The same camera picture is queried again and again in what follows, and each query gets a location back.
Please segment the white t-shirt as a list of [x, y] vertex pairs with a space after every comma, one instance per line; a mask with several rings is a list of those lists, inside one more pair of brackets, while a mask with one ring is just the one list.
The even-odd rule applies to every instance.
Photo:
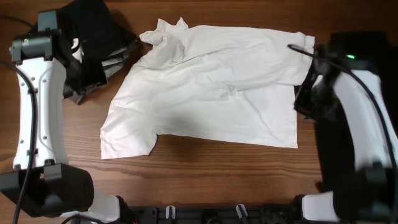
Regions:
[[140, 40], [152, 49], [126, 75], [100, 130], [103, 159], [146, 156], [160, 135], [297, 148], [295, 87], [314, 50], [301, 32], [174, 25]]

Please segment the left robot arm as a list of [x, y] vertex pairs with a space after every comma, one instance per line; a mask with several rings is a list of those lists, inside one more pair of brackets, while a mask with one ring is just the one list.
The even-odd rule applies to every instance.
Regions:
[[62, 101], [68, 73], [78, 75], [71, 21], [56, 10], [42, 11], [37, 30], [11, 45], [20, 88], [19, 142], [12, 172], [1, 175], [1, 193], [14, 202], [13, 222], [63, 217], [65, 222], [127, 223], [122, 198], [96, 191], [88, 171], [70, 165], [63, 141]]

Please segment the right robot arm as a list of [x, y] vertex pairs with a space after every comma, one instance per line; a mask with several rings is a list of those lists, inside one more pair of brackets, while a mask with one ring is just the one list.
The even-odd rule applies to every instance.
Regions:
[[310, 54], [313, 72], [295, 109], [315, 123], [319, 192], [295, 198], [307, 222], [397, 222], [397, 113], [385, 85], [389, 47], [330, 41]]

